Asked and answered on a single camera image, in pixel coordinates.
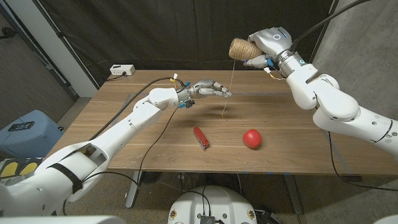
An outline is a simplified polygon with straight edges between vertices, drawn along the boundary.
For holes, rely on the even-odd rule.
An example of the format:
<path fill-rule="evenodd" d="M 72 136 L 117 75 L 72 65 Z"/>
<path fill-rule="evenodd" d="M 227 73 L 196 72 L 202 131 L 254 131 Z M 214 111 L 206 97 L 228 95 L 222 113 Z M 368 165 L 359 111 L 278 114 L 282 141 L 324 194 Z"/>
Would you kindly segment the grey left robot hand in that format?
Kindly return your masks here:
<path fill-rule="evenodd" d="M 232 93 L 225 86 L 214 80 L 197 81 L 177 93 L 179 102 L 206 98 L 210 95 L 222 96 L 223 98 L 232 97 Z"/>

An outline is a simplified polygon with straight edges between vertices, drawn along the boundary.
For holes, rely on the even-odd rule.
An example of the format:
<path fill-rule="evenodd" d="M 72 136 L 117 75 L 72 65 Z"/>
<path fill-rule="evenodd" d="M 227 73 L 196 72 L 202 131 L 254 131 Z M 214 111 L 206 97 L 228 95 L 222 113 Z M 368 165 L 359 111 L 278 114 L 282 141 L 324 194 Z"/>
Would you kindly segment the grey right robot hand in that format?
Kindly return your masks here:
<path fill-rule="evenodd" d="M 283 27 L 272 27 L 257 31 L 248 36 L 248 41 L 254 43 L 261 51 L 260 56 L 245 60 L 243 65 L 265 68 L 271 59 L 284 77 L 307 64 L 297 53 L 290 50 L 291 35 Z"/>

